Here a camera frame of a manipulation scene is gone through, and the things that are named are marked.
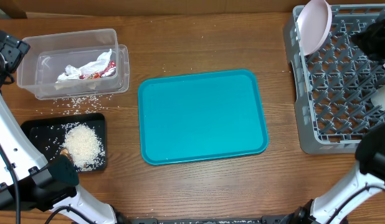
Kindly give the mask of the white cup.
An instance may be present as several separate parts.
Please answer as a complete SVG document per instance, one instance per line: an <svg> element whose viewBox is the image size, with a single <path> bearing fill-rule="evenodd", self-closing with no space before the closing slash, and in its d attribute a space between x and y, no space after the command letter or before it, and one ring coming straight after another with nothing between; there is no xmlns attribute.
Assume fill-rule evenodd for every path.
<svg viewBox="0 0 385 224"><path fill-rule="evenodd" d="M376 91L376 93L371 97L371 102L374 107L378 106L380 110L385 110L385 86Z"/></svg>

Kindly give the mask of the white tissue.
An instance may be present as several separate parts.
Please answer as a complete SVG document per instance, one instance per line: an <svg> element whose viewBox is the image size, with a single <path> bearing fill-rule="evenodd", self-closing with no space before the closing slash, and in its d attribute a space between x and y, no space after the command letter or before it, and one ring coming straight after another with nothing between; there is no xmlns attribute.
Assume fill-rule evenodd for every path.
<svg viewBox="0 0 385 224"><path fill-rule="evenodd" d="M79 76L81 75L89 75L95 72L101 72L110 63L110 61L114 61L111 59L112 49L108 52L104 52L98 56L96 61L89 62L86 65L83 65L79 68L74 67L72 65L67 65L65 67L65 72L61 73L57 78L57 83L64 82L67 80L81 80Z"/></svg>

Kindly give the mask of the large white plate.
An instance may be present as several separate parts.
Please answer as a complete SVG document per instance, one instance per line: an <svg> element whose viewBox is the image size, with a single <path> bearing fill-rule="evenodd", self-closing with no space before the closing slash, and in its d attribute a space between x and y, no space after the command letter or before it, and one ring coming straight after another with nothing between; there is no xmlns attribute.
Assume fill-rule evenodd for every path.
<svg viewBox="0 0 385 224"><path fill-rule="evenodd" d="M331 22L331 6L325 0L311 0L304 6L297 19L304 56L316 52L323 45Z"/></svg>

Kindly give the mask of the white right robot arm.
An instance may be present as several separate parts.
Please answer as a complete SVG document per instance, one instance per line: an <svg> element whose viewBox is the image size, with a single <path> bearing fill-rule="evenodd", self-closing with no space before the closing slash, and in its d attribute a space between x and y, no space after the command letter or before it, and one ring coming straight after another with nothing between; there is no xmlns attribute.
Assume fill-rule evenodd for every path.
<svg viewBox="0 0 385 224"><path fill-rule="evenodd" d="M306 80L299 59L299 32L297 23L289 19L283 28L287 61L291 63L295 77L297 117L300 144L304 145L304 122L302 109L306 109L309 97ZM385 125L365 137L356 150L357 161L353 168L327 193L311 199L299 207L294 214L283 219L285 223L346 223L347 216L367 199L379 192L385 192Z"/></svg>

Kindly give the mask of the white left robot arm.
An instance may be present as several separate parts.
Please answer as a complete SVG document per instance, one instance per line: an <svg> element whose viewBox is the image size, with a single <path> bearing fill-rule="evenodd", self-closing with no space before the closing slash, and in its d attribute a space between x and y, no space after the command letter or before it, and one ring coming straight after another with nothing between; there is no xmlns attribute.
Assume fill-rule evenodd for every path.
<svg viewBox="0 0 385 224"><path fill-rule="evenodd" d="M14 83L13 73L30 49L29 44L0 30L0 210L16 213L50 211L48 221L62 214L74 223L128 223L111 205L97 200L80 184L70 160L53 161L28 140L7 104L1 87Z"/></svg>

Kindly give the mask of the red snack wrapper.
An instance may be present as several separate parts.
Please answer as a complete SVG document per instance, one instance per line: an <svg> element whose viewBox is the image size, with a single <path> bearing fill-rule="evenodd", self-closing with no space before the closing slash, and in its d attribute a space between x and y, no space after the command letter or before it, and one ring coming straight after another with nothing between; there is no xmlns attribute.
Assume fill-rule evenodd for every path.
<svg viewBox="0 0 385 224"><path fill-rule="evenodd" d="M85 80L85 79L97 79L97 78L105 78L105 77L111 77L116 72L116 63L114 61L110 61L106 69L104 69L101 72L95 72L89 75L81 75L79 76L79 79Z"/></svg>

